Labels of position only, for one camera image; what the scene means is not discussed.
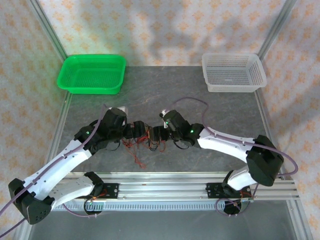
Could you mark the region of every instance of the green basket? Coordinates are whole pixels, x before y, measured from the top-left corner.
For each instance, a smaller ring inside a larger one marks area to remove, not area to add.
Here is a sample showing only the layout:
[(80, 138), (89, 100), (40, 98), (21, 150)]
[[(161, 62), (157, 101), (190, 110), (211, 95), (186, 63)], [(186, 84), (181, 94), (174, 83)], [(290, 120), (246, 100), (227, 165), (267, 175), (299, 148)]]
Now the green basket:
[(117, 94), (125, 68), (126, 60), (120, 55), (72, 55), (64, 61), (57, 85), (72, 94)]

